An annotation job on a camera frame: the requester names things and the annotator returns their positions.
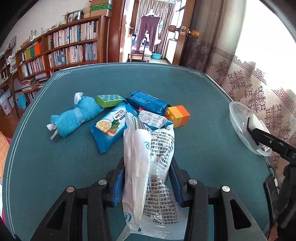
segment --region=green box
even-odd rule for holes
[[[102,108],[117,106],[123,101],[123,98],[119,95],[97,95],[96,102]]]
[[[113,6],[110,3],[95,5],[91,7],[91,11],[102,10],[102,9],[109,9],[112,10]]]

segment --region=stacked books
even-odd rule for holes
[[[51,52],[48,55],[51,68],[59,65],[71,64],[97,59],[97,43],[71,46]]]
[[[47,36],[48,50],[78,41],[95,39],[96,32],[97,21],[68,27]]]
[[[45,69],[43,56],[21,65],[23,77],[35,74]]]
[[[35,98],[35,96],[37,95],[38,91],[32,91],[28,93],[29,99],[32,102],[32,100]]]
[[[31,90],[31,89],[35,88],[36,87],[35,77],[32,77],[27,80],[23,80],[21,82],[21,85],[22,85],[22,91],[27,91],[27,90]]]
[[[50,76],[53,76],[55,72],[59,71],[58,69],[54,69],[50,71]]]
[[[42,53],[42,44],[41,42],[33,43],[29,48],[26,48],[24,51],[22,51],[20,56],[20,61],[26,61],[27,59],[30,59],[32,57],[35,57]]]
[[[47,81],[46,73],[36,75],[35,79],[36,79],[36,84],[38,85],[38,88],[41,89]]]

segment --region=teal table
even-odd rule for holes
[[[83,123],[66,138],[46,128],[50,116],[73,108],[74,94],[119,94],[141,90],[171,106],[183,105],[191,114],[175,128],[174,156],[191,177],[211,187],[228,185],[264,230],[269,223],[263,183],[270,174],[266,159],[249,151],[229,119],[231,99],[200,71],[178,66],[114,63],[80,66],[56,72],[21,119],[6,160],[3,205],[7,226],[29,241],[63,190],[87,187],[105,177],[123,156],[123,138],[101,154],[90,132],[111,108]],[[108,209],[113,240],[123,228],[122,205]],[[157,240],[132,234],[131,240]]]

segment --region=barcode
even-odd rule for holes
[[[138,130],[138,129],[146,130],[145,125],[139,119],[137,119],[134,116],[132,116],[131,119],[133,120],[133,123],[135,125],[135,130]]]

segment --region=clothes hanger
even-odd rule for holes
[[[165,5],[165,7],[161,9],[161,11],[166,11],[166,10],[168,10],[168,8],[167,8],[166,6],[167,6],[167,5]]]
[[[153,7],[150,9],[149,13],[146,14],[145,16],[148,16],[148,17],[158,17],[157,15],[154,14]]]

